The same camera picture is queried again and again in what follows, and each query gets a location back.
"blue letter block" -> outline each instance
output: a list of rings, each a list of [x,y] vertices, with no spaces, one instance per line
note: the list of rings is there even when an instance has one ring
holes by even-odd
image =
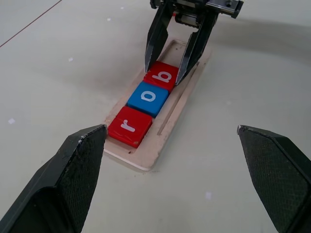
[[[155,118],[168,96],[168,90],[141,82],[128,100],[127,105]]]

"wooden board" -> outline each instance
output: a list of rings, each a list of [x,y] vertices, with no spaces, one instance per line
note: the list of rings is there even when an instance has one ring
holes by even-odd
[[[159,61],[179,67],[186,45],[185,42],[170,40],[161,54]],[[135,149],[116,139],[108,137],[104,145],[104,151],[106,153],[140,170],[149,171],[152,169],[211,55],[209,48],[205,50],[200,61],[192,69],[190,74],[171,92],[160,113],[153,120],[152,126],[140,146]],[[107,126],[110,125],[121,108],[126,105],[136,87],[142,82],[144,76],[145,72],[142,70],[110,111],[104,124]]]

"block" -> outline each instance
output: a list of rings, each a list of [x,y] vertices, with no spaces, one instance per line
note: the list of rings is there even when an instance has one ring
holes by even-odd
[[[151,116],[125,106],[109,125],[108,135],[138,148],[151,125]]]
[[[145,75],[144,82],[161,87],[171,93],[175,87],[177,74],[177,67],[156,61],[150,71]]]
[[[155,118],[168,96],[168,90],[141,82],[128,100],[127,105]]]

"textured gripper pad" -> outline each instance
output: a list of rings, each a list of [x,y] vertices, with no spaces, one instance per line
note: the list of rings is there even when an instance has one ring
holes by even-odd
[[[292,150],[286,152],[280,142],[295,145],[281,135],[246,126],[238,134],[253,185],[274,226],[279,233],[291,232],[310,197],[310,183],[291,159],[297,154],[288,155]]]
[[[77,232],[83,228],[97,185],[102,160],[99,154],[103,154],[102,139],[93,135],[84,139],[59,183]]]

